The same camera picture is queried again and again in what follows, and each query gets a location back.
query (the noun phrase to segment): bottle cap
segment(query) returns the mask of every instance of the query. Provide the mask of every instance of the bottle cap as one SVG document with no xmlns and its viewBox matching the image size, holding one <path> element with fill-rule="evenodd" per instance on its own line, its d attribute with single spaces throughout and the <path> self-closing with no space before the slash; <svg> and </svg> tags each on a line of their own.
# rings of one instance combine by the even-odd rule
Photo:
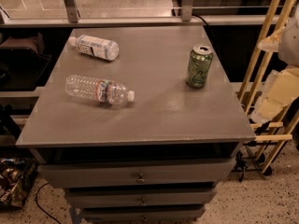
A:
<svg viewBox="0 0 299 224">
<path fill-rule="evenodd" d="M 75 47 L 76 46 L 76 40 L 77 39 L 75 37 L 71 36 L 71 37 L 68 38 L 68 43 L 70 45 L 72 45 L 73 47 Z"/>
<path fill-rule="evenodd" d="M 107 59 L 110 61 L 114 61 L 119 55 L 119 45 L 115 42 L 112 43 L 112 46 L 108 49 Z"/>
<path fill-rule="evenodd" d="M 134 91 L 128 91 L 128 101 L 132 102 L 135 99 L 135 92 Z"/>
</svg>

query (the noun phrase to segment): bottle label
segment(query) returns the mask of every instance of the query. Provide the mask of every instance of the bottle label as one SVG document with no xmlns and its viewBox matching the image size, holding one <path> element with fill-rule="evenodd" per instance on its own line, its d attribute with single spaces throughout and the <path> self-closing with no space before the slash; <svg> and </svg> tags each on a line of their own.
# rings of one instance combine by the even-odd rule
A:
<svg viewBox="0 0 299 224">
<path fill-rule="evenodd" d="M 78 49 L 84 54 L 108 59 L 107 52 L 112 45 L 112 41 L 85 35 L 79 40 Z"/>
<path fill-rule="evenodd" d="M 99 102 L 114 103 L 116 83 L 111 80 L 100 79 L 96 84 L 96 98 Z"/>
</svg>

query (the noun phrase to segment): can lid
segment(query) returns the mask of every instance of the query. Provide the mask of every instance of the can lid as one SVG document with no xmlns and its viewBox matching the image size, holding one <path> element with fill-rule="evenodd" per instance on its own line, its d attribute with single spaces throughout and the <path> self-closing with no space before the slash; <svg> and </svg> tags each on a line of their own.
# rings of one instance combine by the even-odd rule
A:
<svg viewBox="0 0 299 224">
<path fill-rule="evenodd" d="M 212 52 L 211 47 L 209 45 L 204 44 L 196 44 L 193 47 L 193 50 L 200 55 L 208 55 Z"/>
<path fill-rule="evenodd" d="M 73 37 L 73 36 L 70 36 L 69 38 L 68 38 L 68 43 L 71 45 L 71 46 L 73 46 L 73 47 L 75 47 L 76 46 L 76 38 L 75 37 Z"/>
</svg>

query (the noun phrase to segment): plastic water bottle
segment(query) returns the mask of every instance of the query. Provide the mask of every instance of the plastic water bottle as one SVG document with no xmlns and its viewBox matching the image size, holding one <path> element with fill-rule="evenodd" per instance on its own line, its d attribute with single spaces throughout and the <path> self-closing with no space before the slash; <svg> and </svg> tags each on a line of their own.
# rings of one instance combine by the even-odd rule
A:
<svg viewBox="0 0 299 224">
<path fill-rule="evenodd" d="M 66 79 L 65 91 L 71 96 L 111 105 L 122 105 L 132 102 L 133 91 L 128 91 L 123 84 L 112 80 L 72 75 Z"/>
<path fill-rule="evenodd" d="M 89 35 L 81 35 L 78 38 L 73 36 L 69 37 L 68 42 L 81 53 L 105 60 L 113 61 L 119 55 L 119 45 L 114 41 Z"/>
</svg>

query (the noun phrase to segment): gray cabinet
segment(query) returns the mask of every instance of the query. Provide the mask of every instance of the gray cabinet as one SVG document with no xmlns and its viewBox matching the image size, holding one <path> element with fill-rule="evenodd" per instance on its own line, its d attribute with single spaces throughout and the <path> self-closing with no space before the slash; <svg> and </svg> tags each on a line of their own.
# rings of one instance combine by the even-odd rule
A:
<svg viewBox="0 0 299 224">
<path fill-rule="evenodd" d="M 114 39 L 113 63 L 65 45 L 17 146 L 88 221 L 195 219 L 254 132 L 215 55 L 201 90 L 185 83 L 189 53 L 209 44 L 200 23 L 75 29 Z M 121 109 L 69 97 L 73 74 L 114 79 L 135 91 Z"/>
</svg>

